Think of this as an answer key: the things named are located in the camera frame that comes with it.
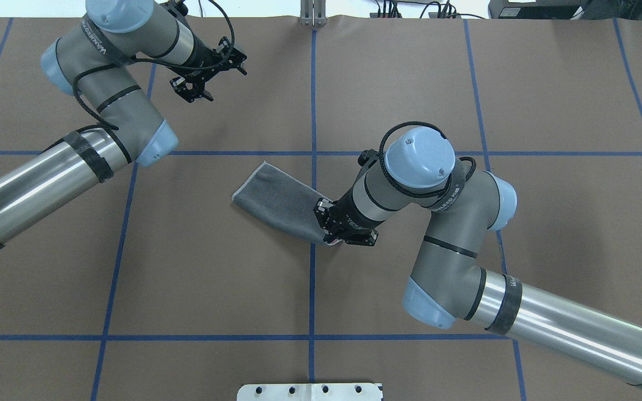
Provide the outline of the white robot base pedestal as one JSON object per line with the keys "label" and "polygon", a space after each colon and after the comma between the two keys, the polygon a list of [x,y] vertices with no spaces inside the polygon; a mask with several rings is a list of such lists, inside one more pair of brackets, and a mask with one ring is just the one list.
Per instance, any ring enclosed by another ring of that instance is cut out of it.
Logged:
{"label": "white robot base pedestal", "polygon": [[248,384],[237,400],[384,400],[379,383]]}

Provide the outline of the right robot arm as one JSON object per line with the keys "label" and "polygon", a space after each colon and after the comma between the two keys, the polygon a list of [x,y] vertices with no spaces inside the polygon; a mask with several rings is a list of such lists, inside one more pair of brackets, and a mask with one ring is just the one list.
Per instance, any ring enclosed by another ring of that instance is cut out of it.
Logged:
{"label": "right robot arm", "polygon": [[405,311],[436,329],[457,321],[524,341],[642,391],[642,325],[526,284],[478,258],[515,214],[506,180],[461,157],[436,125],[408,121],[358,157],[359,172],[313,212],[327,244],[372,247],[378,228],[409,206],[430,214],[403,290]]}

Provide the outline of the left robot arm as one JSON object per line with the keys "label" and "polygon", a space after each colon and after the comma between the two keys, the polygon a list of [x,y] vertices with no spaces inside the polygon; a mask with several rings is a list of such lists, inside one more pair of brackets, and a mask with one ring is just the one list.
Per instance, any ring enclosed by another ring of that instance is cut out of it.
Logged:
{"label": "left robot arm", "polygon": [[37,157],[0,178],[0,250],[130,163],[147,167],[178,145],[128,66],[150,63],[174,74],[186,102],[212,101],[206,83],[238,69],[235,34],[208,46],[189,26],[183,1],[87,1],[79,25],[41,56],[48,80],[95,120],[74,129]]}

